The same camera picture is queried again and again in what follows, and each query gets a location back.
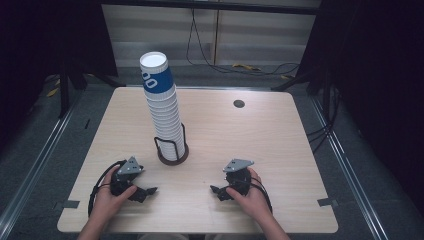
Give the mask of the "aluminium floor rail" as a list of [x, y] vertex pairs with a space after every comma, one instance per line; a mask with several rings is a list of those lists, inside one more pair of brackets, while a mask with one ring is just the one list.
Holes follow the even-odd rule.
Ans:
[[325, 128], [325, 136], [332, 148], [344, 177], [350, 187], [361, 214], [374, 238], [374, 240], [388, 240], [386, 231], [381, 224], [378, 214], [372, 206], [349, 158], [338, 139], [337, 134], [329, 128], [329, 122], [324, 117], [324, 108], [316, 97], [310, 98], [320, 124]]
[[4, 212], [0, 215], [0, 238], [5, 238], [13, 229], [23, 207], [46, 167], [50, 156], [61, 139], [73, 112], [73, 109], [66, 111], [65, 114], [57, 121], [52, 133], [49, 135], [49, 138], [35, 159], [35, 163], [31, 166], [28, 174], [5, 208]]

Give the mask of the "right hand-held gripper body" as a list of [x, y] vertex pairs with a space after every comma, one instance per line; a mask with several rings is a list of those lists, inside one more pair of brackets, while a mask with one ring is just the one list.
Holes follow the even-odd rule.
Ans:
[[252, 160], [232, 159], [223, 169], [226, 173], [228, 188], [246, 195], [250, 188], [251, 174], [248, 167], [253, 165]]

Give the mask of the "black curtain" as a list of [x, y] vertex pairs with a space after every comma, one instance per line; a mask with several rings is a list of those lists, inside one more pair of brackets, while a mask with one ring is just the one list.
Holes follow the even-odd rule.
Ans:
[[45, 78], [65, 69], [115, 76], [102, 4], [96, 0], [0, 0], [0, 149], [34, 105]]
[[299, 71], [314, 68], [424, 215], [424, 0], [321, 0]]

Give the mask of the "blue ribbed paper cup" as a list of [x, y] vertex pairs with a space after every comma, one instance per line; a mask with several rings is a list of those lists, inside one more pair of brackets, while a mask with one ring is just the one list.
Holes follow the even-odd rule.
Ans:
[[164, 100], [175, 92], [173, 76], [164, 53], [145, 53], [139, 63], [143, 88], [148, 98]]

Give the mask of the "stack of white paper cups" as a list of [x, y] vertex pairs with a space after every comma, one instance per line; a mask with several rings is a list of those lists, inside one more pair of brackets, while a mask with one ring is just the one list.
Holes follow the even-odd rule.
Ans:
[[161, 156], [171, 162], [179, 160], [185, 154], [185, 143], [176, 95], [164, 99], [147, 97], [147, 104]]

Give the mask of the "person's left hand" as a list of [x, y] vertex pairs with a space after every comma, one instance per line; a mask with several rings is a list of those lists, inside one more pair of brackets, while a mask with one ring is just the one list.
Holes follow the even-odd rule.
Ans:
[[110, 190], [110, 182], [115, 170], [116, 167], [113, 167], [108, 171], [97, 191], [90, 215], [91, 219], [109, 221], [120, 210], [122, 204], [137, 190], [136, 186], [131, 186], [122, 194], [113, 195]]

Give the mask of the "black wire cup holder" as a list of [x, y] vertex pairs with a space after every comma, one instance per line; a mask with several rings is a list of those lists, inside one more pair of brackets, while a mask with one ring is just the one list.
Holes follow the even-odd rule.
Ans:
[[[179, 150], [178, 150], [178, 147], [177, 147], [177, 143], [175, 141], [161, 139], [161, 138], [159, 138], [157, 136], [153, 138], [154, 139], [155, 146], [156, 146], [156, 149], [157, 149], [158, 158], [165, 165], [168, 165], [168, 166], [179, 165], [179, 164], [183, 163], [188, 158], [188, 156], [189, 156], [189, 146], [188, 146], [187, 141], [186, 141], [186, 128], [185, 128], [185, 125], [183, 123], [181, 123], [181, 129], [182, 129], [183, 143], [184, 143], [184, 154], [181, 157], [179, 156]], [[161, 143], [170, 143], [170, 144], [172, 144], [174, 146], [175, 155], [178, 158], [176, 160], [172, 160], [172, 161], [169, 160], [169, 159], [167, 159], [167, 158], [165, 158], [163, 156], [163, 154], [162, 154], [162, 148], [160, 147], [160, 144]]]

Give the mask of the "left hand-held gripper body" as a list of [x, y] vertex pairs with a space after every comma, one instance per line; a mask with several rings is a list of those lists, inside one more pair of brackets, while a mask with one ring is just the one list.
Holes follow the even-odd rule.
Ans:
[[119, 196], [130, 188], [132, 181], [142, 172], [143, 167], [134, 157], [124, 160], [111, 177], [110, 190], [114, 196]]

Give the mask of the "person's right hand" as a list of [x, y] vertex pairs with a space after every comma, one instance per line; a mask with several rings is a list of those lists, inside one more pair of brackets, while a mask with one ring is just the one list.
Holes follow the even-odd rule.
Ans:
[[227, 193], [241, 206], [243, 211], [253, 218], [264, 213], [271, 213], [266, 197], [264, 195], [263, 185], [258, 174], [250, 167], [251, 186], [248, 193], [243, 196], [232, 188], [227, 188]]

